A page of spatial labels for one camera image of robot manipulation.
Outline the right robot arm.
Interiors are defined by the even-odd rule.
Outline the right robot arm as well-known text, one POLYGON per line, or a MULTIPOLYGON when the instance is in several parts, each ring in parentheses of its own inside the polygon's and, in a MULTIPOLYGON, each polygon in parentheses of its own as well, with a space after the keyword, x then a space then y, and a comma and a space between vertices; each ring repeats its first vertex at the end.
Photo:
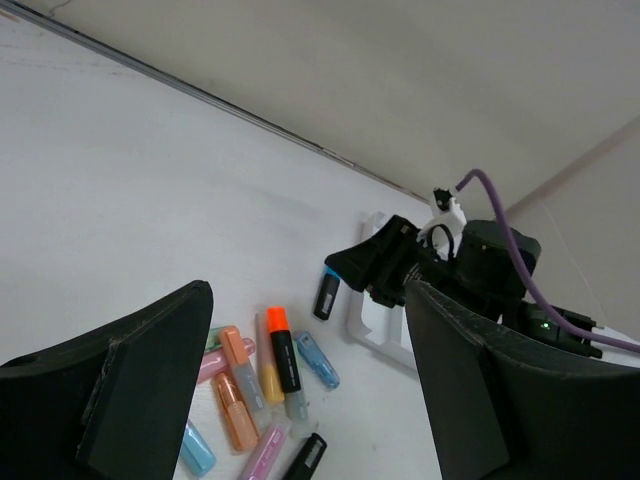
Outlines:
POLYGON ((574 354, 599 359, 600 349, 562 329, 527 291, 497 222, 472 220, 456 240, 437 223, 419 239, 409 220, 392 216, 369 239, 329 255, 325 264, 351 289, 387 308, 404 306, 405 287, 423 281, 468 310, 574 354))

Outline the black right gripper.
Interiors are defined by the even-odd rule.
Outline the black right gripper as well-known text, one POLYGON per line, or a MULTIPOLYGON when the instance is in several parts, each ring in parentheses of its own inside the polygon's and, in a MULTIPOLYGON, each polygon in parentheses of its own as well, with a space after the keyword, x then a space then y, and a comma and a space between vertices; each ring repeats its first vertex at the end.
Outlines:
POLYGON ((453 275, 454 237, 437 223, 419 237, 419 229, 398 215, 369 239, 330 254, 325 265, 352 290, 367 291, 385 307, 405 305, 408 282, 438 285, 453 275))

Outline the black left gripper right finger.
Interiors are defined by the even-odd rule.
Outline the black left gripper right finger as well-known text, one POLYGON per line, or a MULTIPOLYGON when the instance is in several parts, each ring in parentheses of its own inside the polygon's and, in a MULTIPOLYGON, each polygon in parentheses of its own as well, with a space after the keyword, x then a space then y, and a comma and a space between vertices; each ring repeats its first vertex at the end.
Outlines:
POLYGON ((477 315, 423 282, 406 314, 446 479, 635 479, 639 372, 477 315))

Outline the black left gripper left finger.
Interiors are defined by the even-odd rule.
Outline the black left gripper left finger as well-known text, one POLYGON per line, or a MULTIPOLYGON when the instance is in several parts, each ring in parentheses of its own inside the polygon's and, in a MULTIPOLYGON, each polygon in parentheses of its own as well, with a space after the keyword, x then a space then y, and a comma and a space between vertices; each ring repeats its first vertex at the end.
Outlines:
POLYGON ((213 306, 196 280, 3 364, 2 478, 172 478, 213 306))

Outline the orange cap black highlighter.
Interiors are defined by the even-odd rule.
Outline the orange cap black highlighter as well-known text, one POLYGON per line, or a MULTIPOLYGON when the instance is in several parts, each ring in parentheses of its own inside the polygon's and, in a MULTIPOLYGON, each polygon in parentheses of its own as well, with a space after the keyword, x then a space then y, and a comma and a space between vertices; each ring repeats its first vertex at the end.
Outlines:
POLYGON ((266 320, 282 391, 285 394, 300 391, 302 386, 286 309, 269 307, 266 320))

